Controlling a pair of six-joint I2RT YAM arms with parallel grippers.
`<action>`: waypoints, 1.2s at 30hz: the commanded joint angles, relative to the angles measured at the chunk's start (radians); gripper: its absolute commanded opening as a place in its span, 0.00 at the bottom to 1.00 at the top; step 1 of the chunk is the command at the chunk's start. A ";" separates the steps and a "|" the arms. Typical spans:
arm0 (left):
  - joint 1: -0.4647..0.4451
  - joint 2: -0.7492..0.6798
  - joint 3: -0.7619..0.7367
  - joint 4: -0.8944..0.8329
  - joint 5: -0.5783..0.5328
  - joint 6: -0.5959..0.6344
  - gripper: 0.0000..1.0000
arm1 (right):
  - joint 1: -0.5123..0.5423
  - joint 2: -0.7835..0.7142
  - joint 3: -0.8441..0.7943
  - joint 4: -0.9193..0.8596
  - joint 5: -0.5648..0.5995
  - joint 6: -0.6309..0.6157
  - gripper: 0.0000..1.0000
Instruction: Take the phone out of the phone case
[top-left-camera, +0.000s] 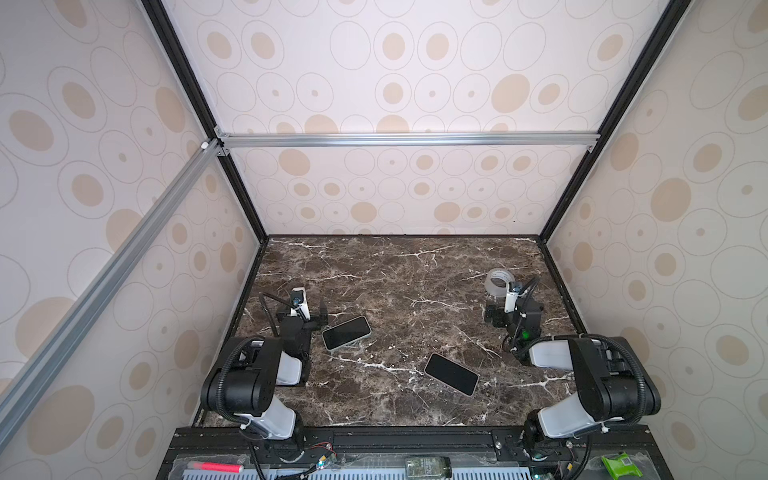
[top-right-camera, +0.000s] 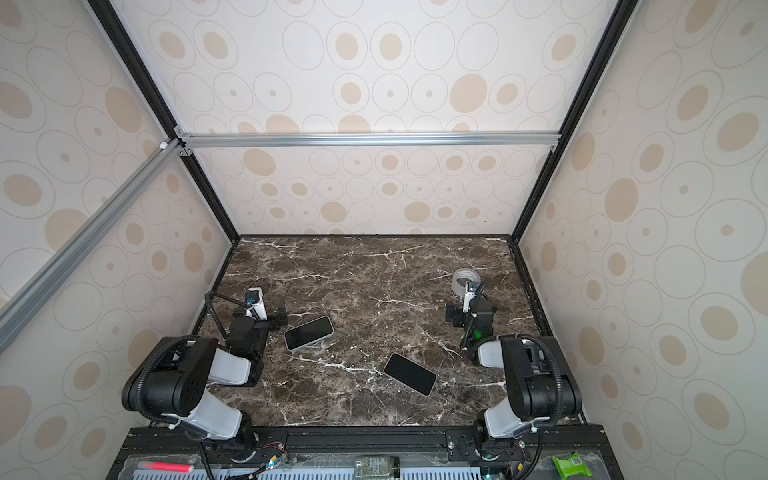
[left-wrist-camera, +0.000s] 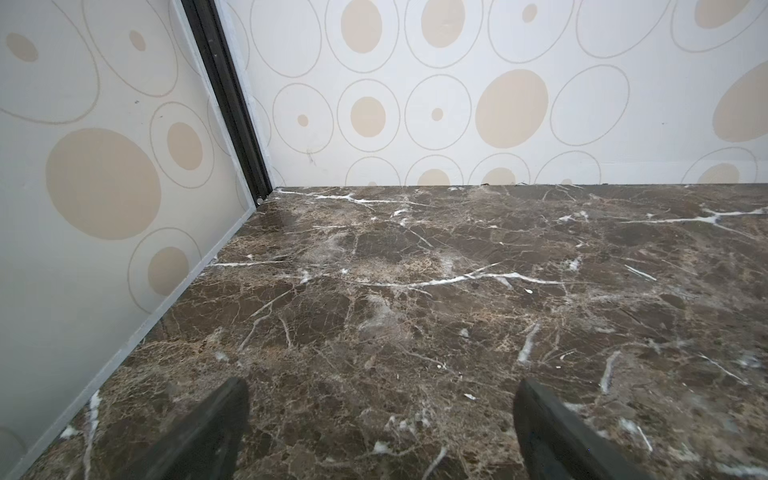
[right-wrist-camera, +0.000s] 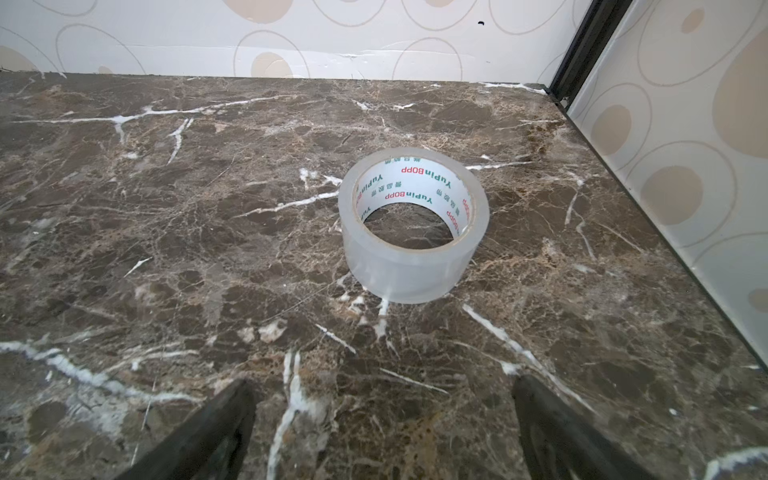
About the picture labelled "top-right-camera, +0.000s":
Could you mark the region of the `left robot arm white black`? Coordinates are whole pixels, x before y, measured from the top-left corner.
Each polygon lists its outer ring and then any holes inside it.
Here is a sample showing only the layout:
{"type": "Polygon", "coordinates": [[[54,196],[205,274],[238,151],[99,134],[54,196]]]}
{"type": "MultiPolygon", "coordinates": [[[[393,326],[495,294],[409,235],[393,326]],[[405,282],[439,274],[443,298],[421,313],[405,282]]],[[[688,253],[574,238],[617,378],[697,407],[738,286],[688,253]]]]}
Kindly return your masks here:
{"type": "Polygon", "coordinates": [[[182,427],[200,441],[254,447],[257,436],[250,416],[226,405],[208,386],[256,386],[269,333],[287,323],[287,311],[281,306],[264,320],[249,315],[235,318],[223,347],[214,337],[162,338],[126,381],[122,406],[153,422],[182,427]]]}

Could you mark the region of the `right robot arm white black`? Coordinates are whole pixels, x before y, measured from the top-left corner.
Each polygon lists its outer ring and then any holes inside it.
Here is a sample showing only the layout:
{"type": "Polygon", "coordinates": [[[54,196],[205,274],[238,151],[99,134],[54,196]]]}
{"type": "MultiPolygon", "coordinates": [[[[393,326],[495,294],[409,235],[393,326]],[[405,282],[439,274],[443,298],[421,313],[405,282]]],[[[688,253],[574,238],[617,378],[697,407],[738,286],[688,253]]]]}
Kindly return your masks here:
{"type": "Polygon", "coordinates": [[[448,303],[445,314],[448,323],[463,330],[460,353],[504,373],[506,397],[479,414],[479,440],[519,438],[577,415],[582,395],[557,340],[525,333],[496,336],[496,309],[480,302],[478,308],[448,303]]]}

